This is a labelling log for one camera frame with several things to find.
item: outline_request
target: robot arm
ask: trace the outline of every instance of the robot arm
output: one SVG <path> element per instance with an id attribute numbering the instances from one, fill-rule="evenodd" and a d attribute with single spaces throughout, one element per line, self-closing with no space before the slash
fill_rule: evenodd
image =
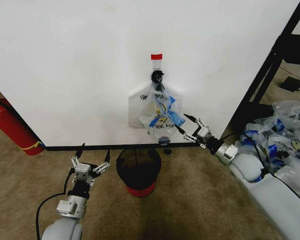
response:
<path id="1" fill-rule="evenodd" d="M 208 148 L 221 163 L 229 166 L 231 173 L 247 189 L 284 239 L 300 240 L 300 198 L 281 180 L 265 174 L 261 161 L 252 154 L 237 154 L 238 148 L 218 140 L 200 119 L 186 115 L 198 125 L 192 134 L 176 126 L 183 138 Z"/>
<path id="2" fill-rule="evenodd" d="M 86 204 L 90 197 L 89 190 L 95 183 L 95 178 L 104 173 L 111 165 L 108 150 L 104 163 L 97 166 L 90 163 L 80 163 L 81 153 L 70 157 L 74 168 L 74 187 L 67 194 L 67 200 L 60 200 L 56 211 L 61 216 L 54 224 L 48 226 L 41 240 L 80 240 L 83 227 L 79 223 L 85 216 Z"/>

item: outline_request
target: black trash can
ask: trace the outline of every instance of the black trash can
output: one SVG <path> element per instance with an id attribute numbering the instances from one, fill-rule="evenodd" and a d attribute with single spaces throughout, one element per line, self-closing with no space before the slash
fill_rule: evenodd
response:
<path id="1" fill-rule="evenodd" d="M 116 170 L 126 189 L 135 197 L 145 197 L 155 188 L 161 158 L 154 149 L 125 149 L 116 160 Z"/>

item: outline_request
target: black baseboard trim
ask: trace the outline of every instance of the black baseboard trim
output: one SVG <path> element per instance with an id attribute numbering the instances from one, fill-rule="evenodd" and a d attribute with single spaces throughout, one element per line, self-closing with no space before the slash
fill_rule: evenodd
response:
<path id="1" fill-rule="evenodd" d="M 82 146 L 46 146 L 47 151 L 77 151 Z M 83 150 L 107 150 L 107 149 L 162 149 L 162 148 L 184 148 L 198 147 L 197 144 L 190 142 L 170 143 L 162 146 L 158 143 L 154 144 L 124 144 L 124 145 L 85 145 Z"/>

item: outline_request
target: fire extinguisher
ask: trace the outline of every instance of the fire extinguisher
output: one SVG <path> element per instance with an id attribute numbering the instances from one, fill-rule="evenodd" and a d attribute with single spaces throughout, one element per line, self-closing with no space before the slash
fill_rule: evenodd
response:
<path id="1" fill-rule="evenodd" d="M 0 129 L 28 155 L 37 155 L 44 148 L 7 99 L 0 99 Z"/>

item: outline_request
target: beige carpet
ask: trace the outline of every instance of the beige carpet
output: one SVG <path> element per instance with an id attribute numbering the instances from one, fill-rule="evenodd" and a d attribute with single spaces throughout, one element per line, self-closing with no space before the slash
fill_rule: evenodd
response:
<path id="1" fill-rule="evenodd" d="M 285 71 L 276 75 L 263 103 L 300 98 L 300 92 L 295 95 L 277 87 L 287 75 Z M 81 221 L 83 240 L 281 239 L 228 168 L 207 150 L 172 148 L 172 154 L 165 155 L 158 149 L 161 172 L 154 192 L 145 198 L 131 196 L 118 177 L 115 164 L 120 152 L 111 151 L 111 168 L 90 191 Z M 27 156 L 0 131 L 0 240 L 36 238 L 37 207 L 62 192 L 73 155 L 44 151 Z M 85 151 L 81 160 L 100 164 L 105 155 L 105 150 Z M 55 208 L 60 199 L 65 197 L 42 208 L 41 234 L 58 219 Z"/>

